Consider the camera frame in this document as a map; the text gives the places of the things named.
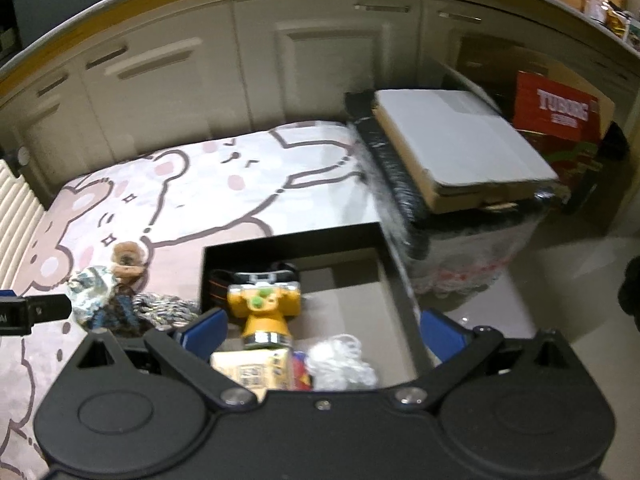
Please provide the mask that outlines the yellow toy camera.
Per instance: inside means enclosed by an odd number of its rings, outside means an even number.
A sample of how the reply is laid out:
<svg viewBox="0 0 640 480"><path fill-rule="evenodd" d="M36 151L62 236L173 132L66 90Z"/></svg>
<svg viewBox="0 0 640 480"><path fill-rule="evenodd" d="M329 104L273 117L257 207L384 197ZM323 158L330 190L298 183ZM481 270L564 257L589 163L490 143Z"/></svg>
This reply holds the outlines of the yellow toy camera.
<svg viewBox="0 0 640 480"><path fill-rule="evenodd" d="M215 270L208 282L210 298L241 327L244 349L292 347L288 321L300 315L303 302L295 266L278 262L264 272Z"/></svg>

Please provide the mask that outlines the grey foam board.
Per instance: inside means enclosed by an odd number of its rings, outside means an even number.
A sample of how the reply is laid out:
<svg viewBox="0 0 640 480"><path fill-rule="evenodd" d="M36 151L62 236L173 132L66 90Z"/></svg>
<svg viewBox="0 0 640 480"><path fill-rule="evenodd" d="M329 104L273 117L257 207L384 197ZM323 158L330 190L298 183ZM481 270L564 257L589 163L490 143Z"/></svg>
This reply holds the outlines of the grey foam board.
<svg viewBox="0 0 640 480"><path fill-rule="evenodd" d="M556 173L471 91L380 90L375 111L413 177L442 194L553 182Z"/></svg>

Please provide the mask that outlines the red patterned small pack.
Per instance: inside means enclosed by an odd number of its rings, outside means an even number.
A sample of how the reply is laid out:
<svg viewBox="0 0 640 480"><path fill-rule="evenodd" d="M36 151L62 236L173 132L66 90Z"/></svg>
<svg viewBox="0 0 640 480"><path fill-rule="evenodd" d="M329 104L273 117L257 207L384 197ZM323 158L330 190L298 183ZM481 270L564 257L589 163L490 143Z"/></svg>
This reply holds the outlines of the red patterned small pack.
<svg viewBox="0 0 640 480"><path fill-rule="evenodd" d="M292 353L293 385L296 391L311 391L312 378L306 365L306 353L294 351Z"/></svg>

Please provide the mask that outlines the flat brown cardboard box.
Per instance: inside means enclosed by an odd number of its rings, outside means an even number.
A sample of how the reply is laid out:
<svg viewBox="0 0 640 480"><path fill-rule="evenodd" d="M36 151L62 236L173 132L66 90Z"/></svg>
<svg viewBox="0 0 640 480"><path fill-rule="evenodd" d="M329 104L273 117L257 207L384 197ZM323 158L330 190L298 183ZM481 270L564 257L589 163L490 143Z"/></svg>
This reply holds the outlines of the flat brown cardboard box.
<svg viewBox="0 0 640 480"><path fill-rule="evenodd" d="M558 180L548 162L488 107L461 113L378 102L374 116L435 214L527 200Z"/></svg>

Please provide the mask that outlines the black wrapped bundle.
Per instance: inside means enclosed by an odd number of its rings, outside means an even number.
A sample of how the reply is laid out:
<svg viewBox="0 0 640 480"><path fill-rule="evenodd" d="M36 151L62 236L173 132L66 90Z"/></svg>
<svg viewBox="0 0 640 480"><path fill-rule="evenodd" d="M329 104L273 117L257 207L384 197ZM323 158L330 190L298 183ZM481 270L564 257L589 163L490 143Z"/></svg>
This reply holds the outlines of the black wrapped bundle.
<svg viewBox="0 0 640 480"><path fill-rule="evenodd" d="M430 246L432 212L375 118L373 98L371 90L344 95L348 125L356 136L356 155L387 237L402 256L422 260Z"/></svg>

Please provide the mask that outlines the beige flower hair clip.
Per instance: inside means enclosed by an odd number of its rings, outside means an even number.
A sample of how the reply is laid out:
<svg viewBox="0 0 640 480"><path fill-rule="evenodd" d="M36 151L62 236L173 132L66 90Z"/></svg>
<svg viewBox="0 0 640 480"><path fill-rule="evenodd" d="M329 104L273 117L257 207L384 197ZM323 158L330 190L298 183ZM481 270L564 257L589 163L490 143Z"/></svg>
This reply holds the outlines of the beige flower hair clip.
<svg viewBox="0 0 640 480"><path fill-rule="evenodd" d="M134 283L145 272L145 258L142 248L135 242L122 242L114 246L112 272L121 283Z"/></svg>

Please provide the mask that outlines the cream ribbed headboard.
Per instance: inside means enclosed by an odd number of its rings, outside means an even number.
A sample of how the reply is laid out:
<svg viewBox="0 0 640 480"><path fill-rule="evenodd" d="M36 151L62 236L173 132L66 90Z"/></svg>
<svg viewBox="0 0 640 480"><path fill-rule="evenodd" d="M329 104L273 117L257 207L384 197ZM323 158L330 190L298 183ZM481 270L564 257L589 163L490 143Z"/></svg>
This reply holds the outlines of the cream ribbed headboard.
<svg viewBox="0 0 640 480"><path fill-rule="evenodd" d="M44 209L23 177L14 177L2 160L0 174L0 278L9 289Z"/></svg>

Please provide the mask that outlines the yellow tissue pack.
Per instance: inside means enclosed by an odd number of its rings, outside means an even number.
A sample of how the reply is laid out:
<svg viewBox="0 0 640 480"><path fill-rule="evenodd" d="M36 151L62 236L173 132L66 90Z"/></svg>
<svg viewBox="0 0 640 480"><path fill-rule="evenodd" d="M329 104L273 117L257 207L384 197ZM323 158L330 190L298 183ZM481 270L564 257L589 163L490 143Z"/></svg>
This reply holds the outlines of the yellow tissue pack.
<svg viewBox="0 0 640 480"><path fill-rule="evenodd" d="M264 400L271 390L292 390L295 379L292 352L287 348L214 352L209 363L245 389Z"/></svg>

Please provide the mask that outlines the blue brown crochet scrunchie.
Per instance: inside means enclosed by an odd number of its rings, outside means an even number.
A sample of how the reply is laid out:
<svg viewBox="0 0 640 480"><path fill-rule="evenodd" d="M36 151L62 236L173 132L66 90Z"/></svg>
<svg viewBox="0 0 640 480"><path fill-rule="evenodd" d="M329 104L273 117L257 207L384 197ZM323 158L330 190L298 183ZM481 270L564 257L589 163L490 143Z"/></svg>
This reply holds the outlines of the blue brown crochet scrunchie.
<svg viewBox="0 0 640 480"><path fill-rule="evenodd" d="M139 318L134 310L134 290L127 285L116 285L107 303L99 307L89 322L90 330L109 330L117 337L142 337L153 325Z"/></svg>

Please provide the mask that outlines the black open storage box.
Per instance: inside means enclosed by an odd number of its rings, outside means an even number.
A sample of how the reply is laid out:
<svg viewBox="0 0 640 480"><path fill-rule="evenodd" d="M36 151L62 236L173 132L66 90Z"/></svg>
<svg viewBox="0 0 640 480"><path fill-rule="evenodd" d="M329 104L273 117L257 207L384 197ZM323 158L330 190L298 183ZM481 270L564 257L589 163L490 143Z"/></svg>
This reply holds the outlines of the black open storage box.
<svg viewBox="0 0 640 480"><path fill-rule="evenodd" d="M293 346L307 351L339 334L357 337L362 357L390 387L432 367L416 320L416 298L376 222L242 240L203 252L200 300L220 307L238 272L294 266L302 312L288 323Z"/></svg>

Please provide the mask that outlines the cartoon bear bed sheet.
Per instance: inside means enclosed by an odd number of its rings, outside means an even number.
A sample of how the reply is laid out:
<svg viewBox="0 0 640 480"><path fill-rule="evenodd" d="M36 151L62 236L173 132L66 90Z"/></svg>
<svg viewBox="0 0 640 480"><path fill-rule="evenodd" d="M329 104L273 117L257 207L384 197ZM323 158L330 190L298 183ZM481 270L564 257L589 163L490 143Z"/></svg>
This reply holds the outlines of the cartoon bear bed sheet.
<svg viewBox="0 0 640 480"><path fill-rule="evenodd" d="M147 292L195 300L208 246L373 222L372 195L337 122L294 122L166 148L71 180L44 213L12 283L59 294L70 276L138 244Z"/></svg>

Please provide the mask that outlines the cream wardrobe cabinet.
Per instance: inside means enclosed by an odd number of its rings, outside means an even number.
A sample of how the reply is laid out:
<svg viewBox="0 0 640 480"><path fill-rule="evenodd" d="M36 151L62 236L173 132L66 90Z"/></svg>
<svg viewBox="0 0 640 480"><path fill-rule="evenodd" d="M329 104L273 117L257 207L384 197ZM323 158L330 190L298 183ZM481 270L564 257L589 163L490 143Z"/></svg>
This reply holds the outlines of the cream wardrobe cabinet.
<svg viewBox="0 0 640 480"><path fill-rule="evenodd" d="M624 122L639 58L600 27L518 0L133 2L36 44L1 73L1 145L43 203L73 177L186 142L337 119L348 92L426 85L491 44L547 55Z"/></svg>

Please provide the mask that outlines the plastic wrapped white box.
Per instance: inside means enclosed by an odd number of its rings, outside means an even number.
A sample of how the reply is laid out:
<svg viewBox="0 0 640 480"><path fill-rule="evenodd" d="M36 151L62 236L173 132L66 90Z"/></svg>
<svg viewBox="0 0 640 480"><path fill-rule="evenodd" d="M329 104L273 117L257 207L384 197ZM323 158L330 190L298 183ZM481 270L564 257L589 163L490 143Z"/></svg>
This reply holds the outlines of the plastic wrapped white box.
<svg viewBox="0 0 640 480"><path fill-rule="evenodd" d="M399 249L418 295L467 295L490 286L527 245L547 208L524 202L443 214L434 228Z"/></svg>

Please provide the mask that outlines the blue floral satin pouch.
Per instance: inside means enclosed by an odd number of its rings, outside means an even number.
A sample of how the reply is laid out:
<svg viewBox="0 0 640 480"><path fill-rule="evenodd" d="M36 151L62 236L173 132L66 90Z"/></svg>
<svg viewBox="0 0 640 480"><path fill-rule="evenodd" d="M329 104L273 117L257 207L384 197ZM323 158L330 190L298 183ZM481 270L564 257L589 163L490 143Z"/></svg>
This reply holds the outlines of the blue floral satin pouch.
<svg viewBox="0 0 640 480"><path fill-rule="evenodd" d="M83 328L88 328L96 312L112 296L116 278L107 266L88 266L70 274L65 285L75 321Z"/></svg>

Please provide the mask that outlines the red Tuborg carton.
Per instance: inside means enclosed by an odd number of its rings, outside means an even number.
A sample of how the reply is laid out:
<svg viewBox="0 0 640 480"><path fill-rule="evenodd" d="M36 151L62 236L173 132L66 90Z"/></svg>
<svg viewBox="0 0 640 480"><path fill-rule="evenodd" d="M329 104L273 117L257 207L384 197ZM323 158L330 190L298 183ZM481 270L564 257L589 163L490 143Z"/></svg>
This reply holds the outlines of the red Tuborg carton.
<svg viewBox="0 0 640 480"><path fill-rule="evenodd" d="M602 138L600 99L544 76L518 72L513 127L597 144Z"/></svg>

